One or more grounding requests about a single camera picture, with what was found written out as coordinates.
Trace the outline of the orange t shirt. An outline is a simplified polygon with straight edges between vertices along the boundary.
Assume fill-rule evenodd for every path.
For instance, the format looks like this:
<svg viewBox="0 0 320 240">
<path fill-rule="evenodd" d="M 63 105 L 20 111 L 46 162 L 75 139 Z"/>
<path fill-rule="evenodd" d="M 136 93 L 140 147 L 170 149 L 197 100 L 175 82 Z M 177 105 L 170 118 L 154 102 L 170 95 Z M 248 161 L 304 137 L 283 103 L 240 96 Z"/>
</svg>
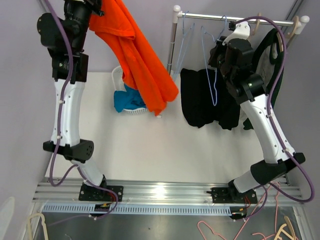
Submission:
<svg viewBox="0 0 320 240">
<path fill-rule="evenodd" d="M 93 15 L 89 29 L 115 54 L 124 83 L 138 90 L 147 109 L 160 115 L 179 90 L 121 0 L 104 0 L 103 16 Z"/>
</svg>

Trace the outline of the beige wooden hanger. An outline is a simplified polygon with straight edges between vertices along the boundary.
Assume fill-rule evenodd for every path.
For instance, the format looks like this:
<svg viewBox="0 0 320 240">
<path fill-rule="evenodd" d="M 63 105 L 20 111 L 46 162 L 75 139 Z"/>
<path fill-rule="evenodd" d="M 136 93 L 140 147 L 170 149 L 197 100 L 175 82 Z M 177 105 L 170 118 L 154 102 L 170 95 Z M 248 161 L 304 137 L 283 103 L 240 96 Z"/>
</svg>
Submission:
<svg viewBox="0 0 320 240">
<path fill-rule="evenodd" d="M 251 30 L 250 37 L 253 37 L 258 32 L 260 21 L 261 20 L 259 18 L 255 20 L 255 27 Z"/>
<path fill-rule="evenodd" d="M 288 47 L 289 43 L 292 41 L 292 39 L 294 38 L 294 36 L 296 34 L 299 34 L 300 28 L 302 27 L 302 24 L 300 23 L 299 16 L 297 16 L 297 15 L 294 16 L 292 21 L 293 21 L 292 30 L 284 34 L 287 47 Z M 283 41 L 282 41 L 282 38 L 279 33 L 276 34 L 276 37 L 277 37 L 277 42 L 279 43 L 279 52 L 281 53 L 284 51 Z"/>
</svg>

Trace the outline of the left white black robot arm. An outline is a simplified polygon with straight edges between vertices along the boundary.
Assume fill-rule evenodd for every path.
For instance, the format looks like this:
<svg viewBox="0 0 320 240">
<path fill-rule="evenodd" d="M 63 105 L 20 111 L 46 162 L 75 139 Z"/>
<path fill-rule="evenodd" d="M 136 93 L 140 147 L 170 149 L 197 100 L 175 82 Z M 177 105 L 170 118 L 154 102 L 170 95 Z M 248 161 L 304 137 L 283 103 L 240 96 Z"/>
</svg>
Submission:
<svg viewBox="0 0 320 240">
<path fill-rule="evenodd" d="M 92 15 L 102 17 L 100 0 L 66 0 L 64 18 L 57 16 L 49 1 L 48 12 L 37 20 L 41 44 L 52 59 L 52 78 L 55 87 L 55 120 L 50 140 L 43 143 L 43 150 L 52 153 L 49 181 L 54 182 L 53 171 L 58 155 L 72 163 L 83 178 L 79 200 L 101 201 L 107 197 L 105 176 L 92 160 L 94 143 L 80 137 L 80 106 L 87 82 L 88 55 L 84 43 Z"/>
</svg>

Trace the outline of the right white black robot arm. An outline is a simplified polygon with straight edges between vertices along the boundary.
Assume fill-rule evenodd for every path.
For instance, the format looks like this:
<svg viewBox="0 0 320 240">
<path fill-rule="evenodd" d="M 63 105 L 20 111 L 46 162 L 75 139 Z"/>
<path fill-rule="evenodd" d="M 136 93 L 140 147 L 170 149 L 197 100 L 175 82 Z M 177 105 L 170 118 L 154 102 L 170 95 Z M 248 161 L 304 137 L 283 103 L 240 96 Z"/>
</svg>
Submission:
<svg viewBox="0 0 320 240">
<path fill-rule="evenodd" d="M 268 184 L 306 161 L 304 154 L 296 152 L 289 143 L 281 145 L 278 138 L 285 136 L 281 129 L 275 131 L 273 128 L 279 123 L 273 111 L 267 109 L 268 95 L 262 77 L 252 70 L 253 55 L 248 40 L 228 40 L 222 36 L 210 51 L 208 61 L 221 73 L 227 91 L 250 120 L 263 152 L 263 160 L 228 183 L 227 196 L 235 203 L 247 192 Z"/>
</svg>

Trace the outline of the blue t shirt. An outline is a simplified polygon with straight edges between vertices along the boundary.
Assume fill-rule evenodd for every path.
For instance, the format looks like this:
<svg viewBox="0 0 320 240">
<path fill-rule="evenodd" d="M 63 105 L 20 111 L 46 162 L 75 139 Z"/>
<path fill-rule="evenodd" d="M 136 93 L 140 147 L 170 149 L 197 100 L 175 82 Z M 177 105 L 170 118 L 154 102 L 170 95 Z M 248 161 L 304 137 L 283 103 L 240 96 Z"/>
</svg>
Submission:
<svg viewBox="0 0 320 240">
<path fill-rule="evenodd" d="M 116 90 L 113 94 L 114 108 L 118 113 L 124 110 L 135 111 L 147 106 L 138 90 L 124 85 L 125 90 Z"/>
</svg>

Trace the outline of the black t shirt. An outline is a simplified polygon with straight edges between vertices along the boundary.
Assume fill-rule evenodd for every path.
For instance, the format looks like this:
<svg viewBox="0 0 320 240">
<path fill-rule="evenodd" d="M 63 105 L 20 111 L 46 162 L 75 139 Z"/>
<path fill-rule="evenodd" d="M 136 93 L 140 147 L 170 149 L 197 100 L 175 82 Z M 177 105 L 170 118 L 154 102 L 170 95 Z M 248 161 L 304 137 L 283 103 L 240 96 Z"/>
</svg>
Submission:
<svg viewBox="0 0 320 240">
<path fill-rule="evenodd" d="M 224 130 L 239 124 L 240 106 L 229 94 L 220 72 L 183 68 L 180 72 L 182 113 L 192 127 L 217 121 Z"/>
</svg>

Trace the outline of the green white raglan shirt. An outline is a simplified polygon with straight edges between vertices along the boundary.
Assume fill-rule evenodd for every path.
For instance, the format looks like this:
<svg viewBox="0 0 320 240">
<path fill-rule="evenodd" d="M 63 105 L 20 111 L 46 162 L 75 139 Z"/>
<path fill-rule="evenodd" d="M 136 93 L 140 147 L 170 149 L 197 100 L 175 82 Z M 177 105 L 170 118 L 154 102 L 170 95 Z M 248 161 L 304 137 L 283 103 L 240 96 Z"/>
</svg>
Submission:
<svg viewBox="0 0 320 240">
<path fill-rule="evenodd" d="M 278 72 L 280 70 L 284 53 L 280 49 L 279 33 L 273 28 L 254 51 L 252 67 L 255 73 L 260 75 L 266 85 L 266 93 L 269 94 Z"/>
</svg>

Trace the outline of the light blue wire hanger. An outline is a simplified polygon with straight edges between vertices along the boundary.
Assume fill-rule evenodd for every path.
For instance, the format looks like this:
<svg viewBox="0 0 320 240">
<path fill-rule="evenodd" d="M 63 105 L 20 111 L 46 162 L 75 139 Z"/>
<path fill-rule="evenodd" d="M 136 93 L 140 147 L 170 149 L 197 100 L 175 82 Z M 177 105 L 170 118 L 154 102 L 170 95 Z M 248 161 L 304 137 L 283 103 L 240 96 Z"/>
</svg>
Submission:
<svg viewBox="0 0 320 240">
<path fill-rule="evenodd" d="M 218 41 L 220 40 L 221 36 L 223 35 L 224 31 L 227 28 L 227 16 L 223 15 L 221 17 L 221 20 L 224 20 L 224 27 L 222 28 L 221 32 L 219 33 L 219 35 L 217 37 L 214 37 L 213 34 L 207 32 L 206 29 L 204 28 L 204 26 L 201 27 L 201 44 L 202 44 L 202 51 L 203 51 L 203 56 L 204 56 L 205 72 L 206 72 L 206 77 L 207 77 L 207 81 L 208 81 L 212 104 L 214 107 L 216 107 L 217 103 L 218 103 L 218 91 L 216 88 L 218 70 L 217 70 L 217 64 L 213 62 L 213 57 L 211 56 L 209 60 L 207 60 L 207 58 L 206 58 L 204 36 L 205 35 L 211 36 L 212 41 L 215 43 L 215 46 L 217 47 Z M 213 82 L 213 84 L 211 84 L 208 66 L 211 66 L 214 69 L 214 82 Z"/>
<path fill-rule="evenodd" d="M 182 17 L 182 40 L 180 44 L 177 61 L 176 61 L 176 66 L 172 75 L 174 79 L 177 79 L 178 75 L 182 70 L 184 59 L 190 45 L 190 40 L 193 36 L 194 29 L 195 29 L 195 23 L 192 23 L 189 28 L 185 28 L 185 19 L 186 19 L 186 16 L 184 15 Z"/>
</svg>

